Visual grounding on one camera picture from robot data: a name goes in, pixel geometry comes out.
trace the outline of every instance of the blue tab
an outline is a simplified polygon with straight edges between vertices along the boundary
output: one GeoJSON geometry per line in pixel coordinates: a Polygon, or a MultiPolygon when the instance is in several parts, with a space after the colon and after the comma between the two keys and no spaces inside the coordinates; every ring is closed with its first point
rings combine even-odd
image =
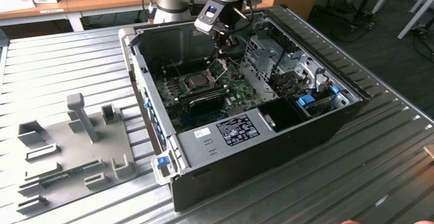
{"type": "Polygon", "coordinates": [[[156,160],[158,160],[158,168],[162,168],[170,164],[168,156],[160,157],[156,160]]]}
{"type": "Polygon", "coordinates": [[[314,102],[315,99],[310,94],[305,94],[298,98],[298,102],[302,106],[310,104],[311,102],[314,102]]]}
{"type": "Polygon", "coordinates": [[[339,88],[337,86],[331,86],[331,91],[337,94],[339,93],[339,88]]]}

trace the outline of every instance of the metal table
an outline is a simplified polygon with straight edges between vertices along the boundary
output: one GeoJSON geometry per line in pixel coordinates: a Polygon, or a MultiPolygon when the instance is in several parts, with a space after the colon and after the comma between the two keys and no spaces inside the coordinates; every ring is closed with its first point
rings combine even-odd
{"type": "Polygon", "coordinates": [[[11,42],[0,74],[0,216],[15,212],[14,158],[20,143],[14,125],[38,118],[67,120],[64,94],[82,92],[96,110],[122,108],[139,177],[27,220],[28,223],[412,223],[434,218],[433,120],[282,7],[271,9],[314,47],[375,96],[333,140],[185,212],[173,211],[167,186],[155,182],[150,145],[122,61],[116,28],[11,42]]]}

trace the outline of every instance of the black cable on floor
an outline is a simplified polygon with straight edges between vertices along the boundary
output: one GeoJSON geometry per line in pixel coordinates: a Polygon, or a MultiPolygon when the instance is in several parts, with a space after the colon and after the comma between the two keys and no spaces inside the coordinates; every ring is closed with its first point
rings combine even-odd
{"type": "Polygon", "coordinates": [[[88,17],[88,19],[91,19],[91,20],[99,20],[99,19],[102,19],[102,17],[103,17],[103,14],[99,16],[99,17],[88,17]]]}
{"type": "Polygon", "coordinates": [[[111,22],[111,25],[114,25],[114,24],[115,24],[115,21],[116,21],[116,17],[118,17],[118,13],[115,14],[115,17],[114,17],[114,20],[112,20],[112,22],[111,22]]]}
{"type": "Polygon", "coordinates": [[[358,41],[365,35],[367,35],[367,33],[371,31],[371,29],[366,29],[365,31],[363,31],[363,33],[358,36],[358,37],[355,37],[354,39],[351,39],[351,40],[345,40],[345,39],[342,39],[342,38],[339,38],[337,35],[335,35],[335,30],[339,28],[339,26],[337,26],[337,27],[334,27],[334,29],[330,31],[330,35],[331,35],[331,37],[335,39],[335,40],[338,40],[338,41],[341,41],[341,42],[345,42],[345,43],[354,43],[355,41],[358,41]]]}
{"type": "Polygon", "coordinates": [[[434,61],[433,61],[433,59],[430,58],[430,57],[428,57],[422,52],[421,52],[421,50],[417,48],[417,46],[416,46],[416,39],[418,39],[421,42],[422,42],[422,40],[421,40],[421,37],[418,36],[418,34],[416,34],[414,36],[413,36],[413,49],[414,49],[414,51],[429,61],[429,62],[432,62],[432,63],[434,63],[434,61]]]}

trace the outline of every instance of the green circuit board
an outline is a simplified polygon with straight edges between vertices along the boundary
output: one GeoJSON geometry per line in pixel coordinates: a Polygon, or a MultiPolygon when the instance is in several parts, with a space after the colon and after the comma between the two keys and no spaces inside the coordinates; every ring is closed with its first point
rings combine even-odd
{"type": "MultiPolygon", "coordinates": [[[[210,67],[210,73],[214,78],[219,77],[223,71],[225,67],[221,64],[210,67]]],[[[155,81],[156,89],[178,133],[239,114],[262,103],[255,89],[243,79],[239,68],[233,62],[227,62],[227,71],[214,86],[209,79],[205,81],[203,77],[206,77],[206,72],[199,71],[185,74],[182,77],[163,78],[155,81]],[[197,83],[201,83],[197,86],[191,85],[194,79],[197,83]],[[179,98],[187,96],[201,98],[218,93],[225,94],[223,107],[202,115],[190,115],[179,98]]]]}

